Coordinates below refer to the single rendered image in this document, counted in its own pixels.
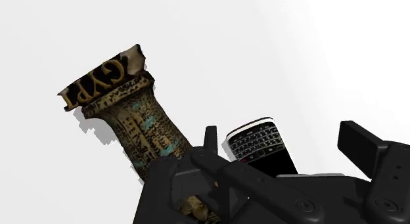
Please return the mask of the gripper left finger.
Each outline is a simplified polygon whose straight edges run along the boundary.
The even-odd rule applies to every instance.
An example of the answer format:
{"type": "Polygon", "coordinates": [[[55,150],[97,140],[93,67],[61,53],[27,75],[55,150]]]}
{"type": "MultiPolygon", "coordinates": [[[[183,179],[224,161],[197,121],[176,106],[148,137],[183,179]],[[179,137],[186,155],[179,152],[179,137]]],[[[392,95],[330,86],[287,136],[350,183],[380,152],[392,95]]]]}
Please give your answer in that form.
{"type": "Polygon", "coordinates": [[[192,195],[220,216],[221,224],[325,224],[318,201],[239,161],[216,154],[216,127],[208,126],[203,146],[184,159],[153,161],[133,224],[198,224],[178,206],[192,195]]]}

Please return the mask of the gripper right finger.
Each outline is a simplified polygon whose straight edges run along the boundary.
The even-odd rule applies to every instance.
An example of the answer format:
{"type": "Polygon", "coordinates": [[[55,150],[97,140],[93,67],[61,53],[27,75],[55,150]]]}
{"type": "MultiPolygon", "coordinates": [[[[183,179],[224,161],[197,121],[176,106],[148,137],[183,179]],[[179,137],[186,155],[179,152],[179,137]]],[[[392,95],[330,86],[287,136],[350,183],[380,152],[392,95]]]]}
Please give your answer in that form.
{"type": "Polygon", "coordinates": [[[337,147],[371,179],[362,205],[368,224],[410,224],[410,145],[342,121],[337,147]]]}

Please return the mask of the black keypad phone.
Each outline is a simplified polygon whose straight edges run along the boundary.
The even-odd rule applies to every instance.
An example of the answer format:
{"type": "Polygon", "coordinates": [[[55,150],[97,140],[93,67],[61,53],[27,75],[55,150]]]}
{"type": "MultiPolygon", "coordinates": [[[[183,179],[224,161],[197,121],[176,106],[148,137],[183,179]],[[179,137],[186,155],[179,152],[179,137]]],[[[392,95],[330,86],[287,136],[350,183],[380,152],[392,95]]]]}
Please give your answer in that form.
{"type": "Polygon", "coordinates": [[[271,117],[232,130],[221,145],[231,161],[248,164],[269,176],[298,172],[271,117]]]}

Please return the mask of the gold and black column figure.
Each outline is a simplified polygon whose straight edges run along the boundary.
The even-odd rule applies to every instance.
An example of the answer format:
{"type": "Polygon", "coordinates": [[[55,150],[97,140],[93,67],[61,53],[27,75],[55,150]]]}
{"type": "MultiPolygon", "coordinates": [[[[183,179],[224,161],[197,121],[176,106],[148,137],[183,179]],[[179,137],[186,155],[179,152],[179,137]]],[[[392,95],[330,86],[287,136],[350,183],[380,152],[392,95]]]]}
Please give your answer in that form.
{"type": "Polygon", "coordinates": [[[118,138],[142,180],[161,156],[182,159],[192,145],[154,96],[139,44],[104,61],[58,93],[65,111],[80,108],[86,119],[101,119],[118,138]]]}

